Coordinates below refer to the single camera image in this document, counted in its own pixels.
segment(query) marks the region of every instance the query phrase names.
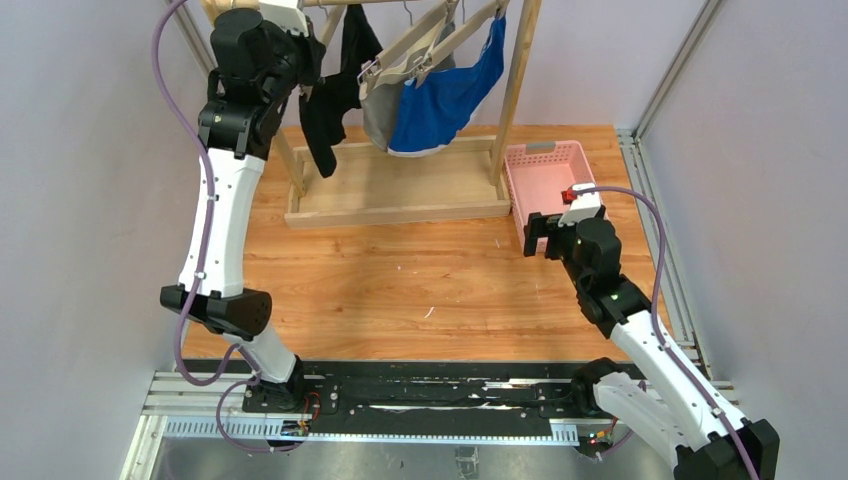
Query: wood grain surface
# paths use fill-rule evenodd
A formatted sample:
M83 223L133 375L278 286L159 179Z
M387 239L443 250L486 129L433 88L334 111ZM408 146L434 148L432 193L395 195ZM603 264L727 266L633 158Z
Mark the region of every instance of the wood grain surface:
M285 132L293 147L305 144L299 128ZM511 144L555 140L583 144L598 184L630 186L610 126L517 126L510 136ZM362 141L361 128L348 128L347 142ZM521 255L511 217L292 230L283 221L289 186L274 153L253 202L244 275L248 287L271 293L274 328L302 358L626 358L580 313L562 264ZM602 197L623 243L623 272L650 292L654 268L634 201ZM225 349L191 325L186 356Z

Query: black garment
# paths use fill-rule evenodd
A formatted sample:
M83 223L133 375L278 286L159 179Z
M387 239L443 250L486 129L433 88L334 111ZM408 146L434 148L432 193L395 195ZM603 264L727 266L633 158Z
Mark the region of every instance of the black garment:
M309 100L300 96L300 126L324 178L336 171L336 156L330 147L345 139L342 117L350 109L362 108L356 76L362 64L383 51L362 5L347 7L342 28L341 71L315 84Z

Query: blue cloth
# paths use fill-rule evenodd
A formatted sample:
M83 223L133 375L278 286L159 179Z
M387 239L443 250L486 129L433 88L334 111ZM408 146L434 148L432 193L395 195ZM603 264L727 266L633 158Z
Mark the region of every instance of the blue cloth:
M448 145L471 121L471 115L504 71L506 16L495 19L473 67L432 72L420 86L407 81L398 106L389 151L417 156Z

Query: robotic arm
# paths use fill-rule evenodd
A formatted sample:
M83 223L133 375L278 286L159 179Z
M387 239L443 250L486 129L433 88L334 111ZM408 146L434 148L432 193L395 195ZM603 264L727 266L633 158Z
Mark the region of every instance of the robotic arm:
M250 357L265 388L281 409L303 398L303 365L269 326L271 296L244 288L242 257L250 207L265 168L271 139L297 85L320 76L325 47L292 0L263 0L260 11L239 8L221 14L211 36L218 68L209 74L207 103L199 115L199 137L214 177L201 168L191 247L179 283L163 287L160 303L180 312L190 285L200 278L190 319L222 335ZM206 182L214 182L210 199ZM214 201L214 218L207 214ZM211 221L204 241L203 229ZM195 271L201 250L202 273Z
M745 418L695 368L662 323L652 321L651 301L621 274L621 241L604 218L594 188L580 184L563 192L564 203L570 204L564 214L530 214L524 255L535 255L539 240L547 240L545 257L562 261L583 314L627 353L665 404L639 389L607 358L575 375L571 386L576 402L586 414L604 411L624 421L668 462L675 478L748 478L733 433L759 478L774 478L777 432L766 420Z

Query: gray floor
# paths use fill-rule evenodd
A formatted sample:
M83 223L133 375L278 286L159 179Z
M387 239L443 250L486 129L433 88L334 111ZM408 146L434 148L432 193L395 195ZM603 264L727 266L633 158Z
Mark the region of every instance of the gray floor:
M671 480L662 460L633 438L601 464L570 447L480 446L478 475L463 478L457 445L307 442L288 454L249 456L220 439L167 438L157 480Z

